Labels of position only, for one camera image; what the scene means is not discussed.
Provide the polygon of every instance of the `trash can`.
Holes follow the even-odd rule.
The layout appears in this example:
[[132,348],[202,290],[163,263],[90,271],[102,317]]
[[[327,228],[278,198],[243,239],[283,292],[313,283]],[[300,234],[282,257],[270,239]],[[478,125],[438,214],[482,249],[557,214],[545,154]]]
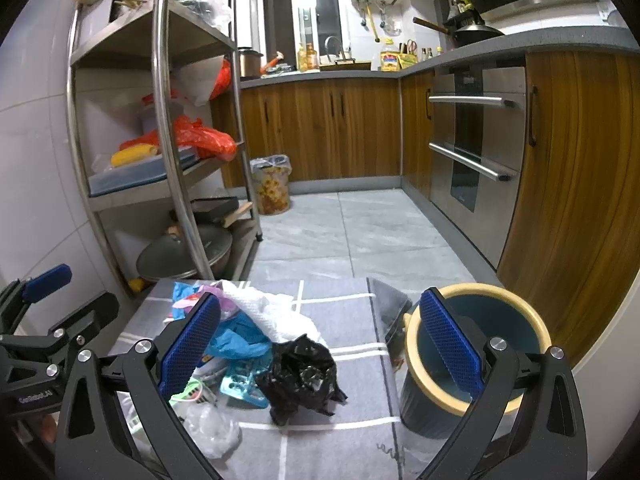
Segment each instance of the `trash can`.
[[[516,350],[544,353],[551,338],[542,318],[522,298],[484,283],[460,283],[440,289],[447,304],[474,320],[487,337],[500,336]],[[401,393],[401,418],[414,433],[446,439],[469,407],[471,397],[453,381],[433,340],[421,327],[420,309],[404,315],[405,359],[408,373]],[[522,402],[522,391],[504,411],[503,423],[512,424]]]
[[261,215],[275,215],[289,209],[291,163],[287,155],[254,158],[251,173]]

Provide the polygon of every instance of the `black plastic bag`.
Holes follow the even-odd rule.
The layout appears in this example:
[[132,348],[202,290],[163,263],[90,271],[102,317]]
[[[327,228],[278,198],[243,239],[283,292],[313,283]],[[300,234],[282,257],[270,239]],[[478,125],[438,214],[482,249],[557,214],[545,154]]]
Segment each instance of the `black plastic bag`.
[[271,353],[269,369],[256,376],[255,382],[269,399],[276,425],[284,426],[298,406],[331,416],[328,403],[347,400],[338,387],[337,367],[328,349],[306,334],[294,341],[274,343]]

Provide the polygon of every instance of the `yellow bucket rim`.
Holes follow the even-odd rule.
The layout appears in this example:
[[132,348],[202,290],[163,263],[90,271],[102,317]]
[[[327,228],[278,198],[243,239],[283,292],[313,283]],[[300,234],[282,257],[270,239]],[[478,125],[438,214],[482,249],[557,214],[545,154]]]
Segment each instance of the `yellow bucket rim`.
[[[507,304],[510,304],[519,313],[521,313],[536,333],[538,343],[540,344],[540,353],[546,352],[546,349],[551,346],[551,336],[546,329],[544,321],[540,317],[529,303],[524,301],[521,297],[509,292],[504,288],[500,288],[495,285],[488,285],[486,283],[457,283],[455,285],[447,285],[439,289],[444,298],[453,298],[455,296],[461,296],[463,294],[477,294],[480,296],[489,296],[497,300],[502,300]],[[405,329],[406,336],[404,338],[404,355],[406,357],[407,365],[412,377],[414,378],[418,387],[422,392],[429,397],[435,404],[440,406],[443,410],[447,410],[454,415],[462,416],[465,414],[469,407],[469,403],[457,399],[456,397],[448,394],[445,390],[439,387],[436,382],[431,379],[422,365],[420,354],[418,354],[418,329],[420,328],[420,309],[416,308],[414,313],[409,316],[405,314]],[[507,407],[504,413],[511,413],[520,407],[522,402],[522,396],[511,399],[507,403]]]

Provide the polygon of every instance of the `window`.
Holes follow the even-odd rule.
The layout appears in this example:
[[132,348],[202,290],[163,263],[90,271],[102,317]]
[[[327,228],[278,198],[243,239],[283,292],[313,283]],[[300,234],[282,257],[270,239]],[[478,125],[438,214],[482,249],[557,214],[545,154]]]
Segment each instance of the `window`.
[[[280,51],[283,62],[292,66],[300,44],[311,43],[325,56],[328,37],[337,37],[344,48],[349,43],[344,0],[258,0],[258,23],[260,50],[266,59]],[[329,52],[336,51],[337,44],[331,44]]]

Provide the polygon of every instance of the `frying pan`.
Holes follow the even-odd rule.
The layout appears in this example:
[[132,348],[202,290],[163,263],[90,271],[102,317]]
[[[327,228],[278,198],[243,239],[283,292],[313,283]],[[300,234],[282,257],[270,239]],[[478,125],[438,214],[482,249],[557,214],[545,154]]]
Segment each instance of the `frying pan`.
[[497,28],[488,27],[484,23],[473,23],[471,25],[465,25],[465,27],[459,28],[458,30],[450,30],[446,27],[437,25],[436,23],[428,22],[427,20],[423,20],[421,18],[414,18],[414,23],[416,25],[421,25],[423,27],[430,28],[431,30],[436,30],[437,32],[441,32],[443,34],[451,36],[456,42],[457,46],[465,46],[468,44],[477,43],[478,41],[489,40],[491,38],[497,38],[498,36],[504,36],[504,33]]

